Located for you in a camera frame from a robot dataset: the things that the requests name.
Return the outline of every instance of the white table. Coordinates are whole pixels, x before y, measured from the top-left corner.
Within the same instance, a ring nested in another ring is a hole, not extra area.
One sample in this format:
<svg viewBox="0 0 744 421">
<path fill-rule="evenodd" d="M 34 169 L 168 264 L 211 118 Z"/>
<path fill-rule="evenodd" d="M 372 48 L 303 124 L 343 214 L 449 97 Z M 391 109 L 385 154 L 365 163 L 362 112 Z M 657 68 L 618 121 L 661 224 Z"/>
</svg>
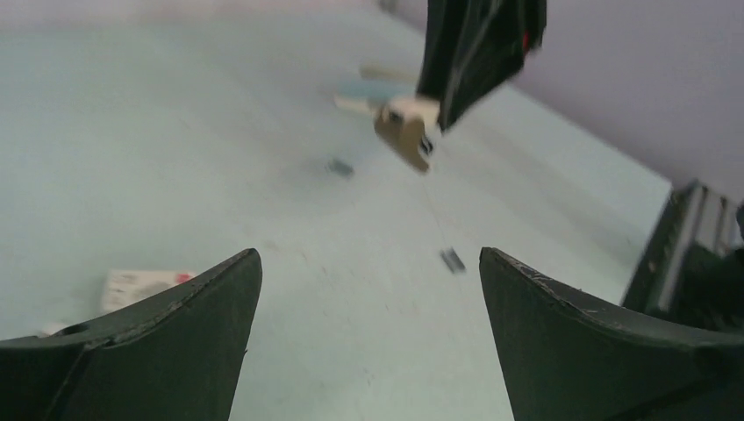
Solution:
<svg viewBox="0 0 744 421">
<path fill-rule="evenodd" d="M 510 87 L 414 174 L 328 92 L 422 53 L 365 10 L 0 35 L 0 337 L 94 317 L 110 268 L 255 247 L 232 419 L 512 419 L 480 248 L 618 302 L 670 186 Z"/>
</svg>

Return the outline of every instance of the debris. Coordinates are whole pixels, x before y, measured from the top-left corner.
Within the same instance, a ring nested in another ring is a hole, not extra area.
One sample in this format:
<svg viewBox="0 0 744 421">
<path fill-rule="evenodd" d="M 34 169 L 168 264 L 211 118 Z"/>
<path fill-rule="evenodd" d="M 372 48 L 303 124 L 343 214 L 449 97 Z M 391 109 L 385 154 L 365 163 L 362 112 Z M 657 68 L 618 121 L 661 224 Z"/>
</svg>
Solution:
<svg viewBox="0 0 744 421">
<path fill-rule="evenodd" d="M 465 264 L 462 263 L 460 256 L 458 256 L 457 253 L 454 252 L 453 248 L 450 248 L 449 250 L 443 250 L 442 252 L 440 252 L 440 256 L 445 264 L 447 264 L 450 272 L 452 272 L 453 274 L 465 272 Z"/>
<path fill-rule="evenodd" d="M 335 158 L 328 163 L 328 170 L 347 179 L 354 176 L 354 167 Z"/>
</svg>

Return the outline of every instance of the black fabric bag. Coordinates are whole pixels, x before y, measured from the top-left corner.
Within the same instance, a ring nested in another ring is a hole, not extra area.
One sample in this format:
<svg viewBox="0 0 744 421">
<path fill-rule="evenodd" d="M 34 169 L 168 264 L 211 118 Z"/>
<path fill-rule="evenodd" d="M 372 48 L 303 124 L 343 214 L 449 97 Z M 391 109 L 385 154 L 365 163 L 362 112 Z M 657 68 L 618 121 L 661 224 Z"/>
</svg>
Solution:
<svg viewBox="0 0 744 421">
<path fill-rule="evenodd" d="M 440 102 L 440 129 L 524 66 L 542 42 L 546 0 L 429 0 L 417 94 Z"/>
</svg>

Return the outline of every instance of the white box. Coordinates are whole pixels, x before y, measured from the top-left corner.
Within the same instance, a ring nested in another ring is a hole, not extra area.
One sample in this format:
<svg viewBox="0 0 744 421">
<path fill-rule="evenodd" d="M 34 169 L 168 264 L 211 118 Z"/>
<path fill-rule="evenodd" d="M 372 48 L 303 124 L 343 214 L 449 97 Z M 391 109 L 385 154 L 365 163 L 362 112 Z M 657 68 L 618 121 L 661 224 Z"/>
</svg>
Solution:
<svg viewBox="0 0 744 421">
<path fill-rule="evenodd" d="M 189 272 L 112 270 L 104 287 L 101 310 L 104 314 L 121 310 L 193 277 Z"/>
</svg>

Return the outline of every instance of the white wall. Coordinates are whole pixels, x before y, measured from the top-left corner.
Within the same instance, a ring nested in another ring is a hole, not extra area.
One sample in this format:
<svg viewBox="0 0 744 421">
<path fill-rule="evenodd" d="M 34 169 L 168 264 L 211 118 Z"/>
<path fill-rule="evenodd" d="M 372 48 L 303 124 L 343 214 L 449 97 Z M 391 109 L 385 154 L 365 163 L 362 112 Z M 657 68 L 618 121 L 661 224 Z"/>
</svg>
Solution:
<svg viewBox="0 0 744 421">
<path fill-rule="evenodd" d="M 744 197 L 744 1 L 547 0 L 517 84 L 677 185 Z M 426 0 L 397 13 L 426 27 Z"/>
</svg>

